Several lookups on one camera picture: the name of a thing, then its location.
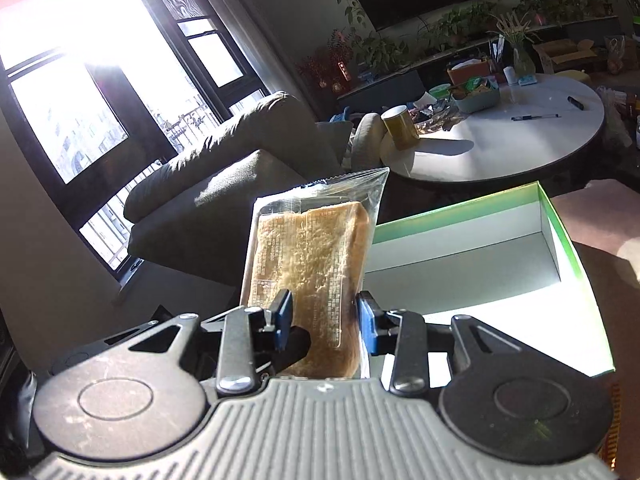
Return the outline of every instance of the gray couch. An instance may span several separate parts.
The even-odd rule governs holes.
[[[284,92],[264,98],[131,191],[124,208],[134,223],[129,254],[239,285],[255,199],[342,174],[351,127],[315,123]],[[380,165],[385,132],[378,115],[363,118],[353,139],[352,171]]]

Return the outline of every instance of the white marble table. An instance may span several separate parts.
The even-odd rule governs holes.
[[[604,107],[591,88],[567,77],[537,74],[538,83],[500,87],[501,102],[470,115],[450,132],[420,136],[398,152],[389,134],[380,158],[391,171],[427,182],[482,182],[540,170],[578,152],[604,123]],[[584,111],[567,96],[584,104]],[[513,116],[560,118],[512,121]]]

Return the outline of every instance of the yellow stool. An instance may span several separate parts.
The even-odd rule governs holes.
[[[575,79],[576,81],[580,81],[587,86],[591,86],[591,77],[589,76],[589,74],[585,74],[584,72],[580,72],[579,70],[564,70],[563,72],[558,72],[556,75],[569,77],[571,79]]]

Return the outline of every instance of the bread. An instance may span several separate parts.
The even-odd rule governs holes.
[[[269,306],[281,288],[293,294],[293,324],[311,334],[307,356],[283,375],[352,377],[360,364],[353,303],[370,237],[360,202],[260,216],[249,305]]]

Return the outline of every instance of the yellow cup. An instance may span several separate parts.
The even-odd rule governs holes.
[[[418,132],[406,106],[396,106],[382,114],[386,129],[389,130],[396,148],[400,151],[412,148],[420,141]]]

